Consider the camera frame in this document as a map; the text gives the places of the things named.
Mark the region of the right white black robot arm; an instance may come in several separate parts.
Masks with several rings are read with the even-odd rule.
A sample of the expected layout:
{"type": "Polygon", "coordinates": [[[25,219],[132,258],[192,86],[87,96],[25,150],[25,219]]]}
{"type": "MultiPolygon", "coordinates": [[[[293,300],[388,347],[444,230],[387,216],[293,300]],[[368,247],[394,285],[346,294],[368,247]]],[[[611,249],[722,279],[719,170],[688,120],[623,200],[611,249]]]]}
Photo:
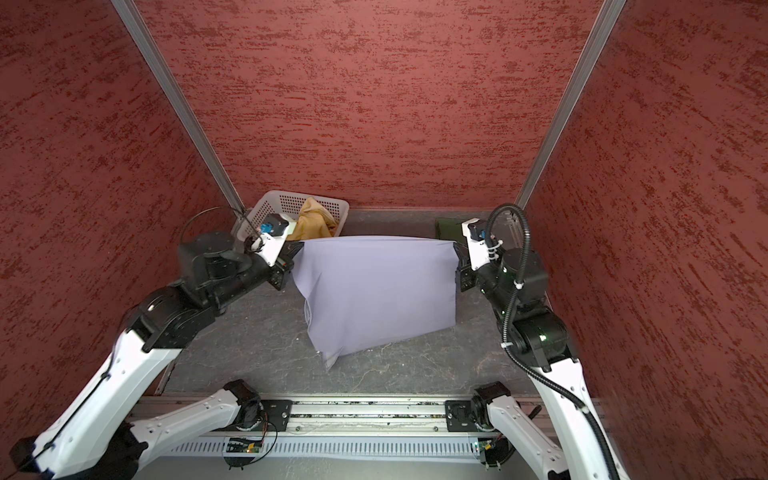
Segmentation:
{"type": "Polygon", "coordinates": [[[496,439],[477,441],[480,460],[501,466],[519,454],[539,479],[625,479],[584,379],[582,364],[564,322],[546,300],[549,276],[536,253],[500,249],[489,259],[481,242],[454,246],[461,290],[480,290],[489,301],[502,350],[533,382],[555,434],[535,424],[501,383],[479,387],[468,417],[496,439]]]}

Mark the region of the lavender skirt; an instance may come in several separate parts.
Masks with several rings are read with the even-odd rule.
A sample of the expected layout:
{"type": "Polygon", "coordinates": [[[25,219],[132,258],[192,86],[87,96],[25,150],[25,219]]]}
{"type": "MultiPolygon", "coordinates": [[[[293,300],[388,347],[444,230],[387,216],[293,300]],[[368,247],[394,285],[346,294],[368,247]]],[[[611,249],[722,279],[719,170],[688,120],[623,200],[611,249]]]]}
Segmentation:
{"type": "Polygon", "coordinates": [[[342,356],[452,328],[459,260],[447,240],[345,236],[308,240],[293,279],[325,369],[342,356]]]}

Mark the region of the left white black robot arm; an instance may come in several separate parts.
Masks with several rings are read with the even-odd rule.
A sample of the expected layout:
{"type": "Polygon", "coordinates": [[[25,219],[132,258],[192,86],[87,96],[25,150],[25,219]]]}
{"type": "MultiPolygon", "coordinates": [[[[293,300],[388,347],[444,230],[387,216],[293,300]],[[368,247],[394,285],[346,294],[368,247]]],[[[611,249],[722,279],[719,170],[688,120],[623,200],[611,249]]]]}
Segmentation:
{"type": "Polygon", "coordinates": [[[110,355],[65,412],[13,445],[16,470],[40,479],[130,479],[204,433],[264,427],[261,397],[243,380],[156,420],[126,418],[158,375],[231,304],[264,283],[284,289],[303,246],[268,234],[240,245],[220,231],[180,243],[179,279],[128,312],[110,355]]]}

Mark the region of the green skirt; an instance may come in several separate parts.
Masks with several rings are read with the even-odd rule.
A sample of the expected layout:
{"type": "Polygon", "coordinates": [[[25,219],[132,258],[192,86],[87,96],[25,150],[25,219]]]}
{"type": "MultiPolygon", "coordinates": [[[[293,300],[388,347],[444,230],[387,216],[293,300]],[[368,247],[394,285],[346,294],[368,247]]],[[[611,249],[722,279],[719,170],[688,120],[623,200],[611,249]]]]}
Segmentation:
{"type": "Polygon", "coordinates": [[[440,217],[435,220],[435,238],[465,244],[466,238],[462,231],[461,219],[440,217]]]}

